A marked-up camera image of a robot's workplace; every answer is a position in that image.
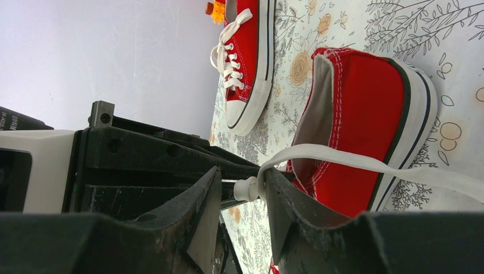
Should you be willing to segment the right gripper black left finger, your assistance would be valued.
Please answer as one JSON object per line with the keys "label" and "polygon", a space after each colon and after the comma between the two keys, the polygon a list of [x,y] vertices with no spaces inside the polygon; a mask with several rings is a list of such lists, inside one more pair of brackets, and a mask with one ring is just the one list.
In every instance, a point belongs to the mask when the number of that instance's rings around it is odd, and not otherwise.
{"label": "right gripper black left finger", "polygon": [[221,172],[134,221],[101,213],[1,215],[2,273],[211,273]]}

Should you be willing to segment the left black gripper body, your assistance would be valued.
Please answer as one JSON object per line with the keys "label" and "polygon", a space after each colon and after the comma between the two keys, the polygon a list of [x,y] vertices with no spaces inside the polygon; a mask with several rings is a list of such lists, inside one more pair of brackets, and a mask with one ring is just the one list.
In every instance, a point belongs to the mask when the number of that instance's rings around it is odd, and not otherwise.
{"label": "left black gripper body", "polygon": [[222,178],[222,208],[237,205],[236,180],[258,166],[195,135],[120,118],[92,104],[88,127],[74,133],[63,212],[99,212],[131,220],[178,196],[211,168]]}

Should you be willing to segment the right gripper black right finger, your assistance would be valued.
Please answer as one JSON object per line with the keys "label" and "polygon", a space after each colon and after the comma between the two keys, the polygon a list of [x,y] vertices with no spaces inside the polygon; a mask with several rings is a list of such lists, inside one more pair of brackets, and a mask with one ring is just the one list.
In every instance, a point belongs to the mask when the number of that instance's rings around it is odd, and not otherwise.
{"label": "right gripper black right finger", "polygon": [[340,215],[265,171],[273,262],[281,273],[482,273],[480,212]]}

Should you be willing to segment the red sneaker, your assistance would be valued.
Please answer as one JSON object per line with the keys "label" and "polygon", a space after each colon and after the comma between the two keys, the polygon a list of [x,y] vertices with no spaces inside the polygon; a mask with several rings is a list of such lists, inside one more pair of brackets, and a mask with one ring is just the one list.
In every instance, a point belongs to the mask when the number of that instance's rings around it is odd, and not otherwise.
{"label": "red sneaker", "polygon": [[385,205],[399,180],[483,200],[483,181],[410,164],[437,117],[436,90],[420,69],[350,48],[322,47],[292,145],[257,176],[239,180],[239,201],[267,200],[264,172],[282,162],[293,185],[335,213],[354,218]]}
{"label": "red sneaker", "polygon": [[275,6],[274,0],[225,1],[211,64],[224,79],[226,122],[236,135],[254,128],[270,95]]}

